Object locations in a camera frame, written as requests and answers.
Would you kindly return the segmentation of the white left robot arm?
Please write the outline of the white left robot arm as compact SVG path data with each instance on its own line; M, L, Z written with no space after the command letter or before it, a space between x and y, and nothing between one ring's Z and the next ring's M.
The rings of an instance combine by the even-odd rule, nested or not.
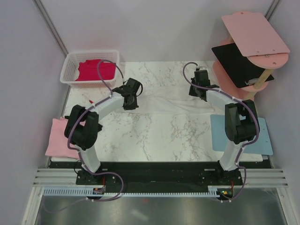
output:
M101 166L95 150L98 133L102 130L99 121L117 109L134 110L138 108L138 91L143 91L143 85L129 78L125 84L110 90L108 97L89 108L75 105L67 119L64 136L67 147L78 152L82 167L87 171L87 180L99 184L103 173L98 170Z

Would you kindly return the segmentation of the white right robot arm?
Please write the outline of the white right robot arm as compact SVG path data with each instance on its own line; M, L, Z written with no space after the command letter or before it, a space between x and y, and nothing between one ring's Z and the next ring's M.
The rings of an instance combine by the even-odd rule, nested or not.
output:
M189 95L199 97L224 111L225 134L228 139L226 149L219 161L220 170L215 172L215 180L226 184L232 178L230 171L239 168L240 157L247 145L259 136L259 124L255 104L252 100L240 100L211 85L208 72L197 68L191 78Z

